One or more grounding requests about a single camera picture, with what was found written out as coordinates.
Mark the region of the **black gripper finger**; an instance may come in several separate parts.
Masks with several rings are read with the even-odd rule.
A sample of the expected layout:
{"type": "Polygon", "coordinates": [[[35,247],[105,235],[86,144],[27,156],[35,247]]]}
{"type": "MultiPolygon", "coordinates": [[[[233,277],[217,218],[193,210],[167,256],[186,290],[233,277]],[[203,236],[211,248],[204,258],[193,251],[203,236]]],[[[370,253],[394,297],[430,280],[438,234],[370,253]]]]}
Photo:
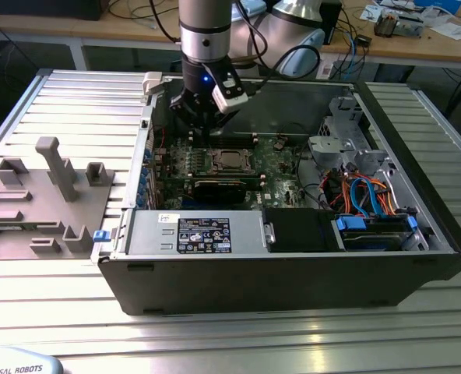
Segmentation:
{"type": "Polygon", "coordinates": [[[222,114],[220,112],[216,113],[212,120],[211,120],[211,125],[210,125],[210,135],[211,136],[216,136],[219,135],[223,132],[226,124],[233,119],[237,114],[239,113],[239,110],[233,111],[231,113],[227,114],[222,114]]]}
{"type": "Polygon", "coordinates": [[[179,119],[190,128],[199,131],[202,143],[205,145],[209,144],[209,131],[212,124],[210,104],[207,96],[193,93],[188,88],[183,88],[170,103],[170,109],[179,119]]]}

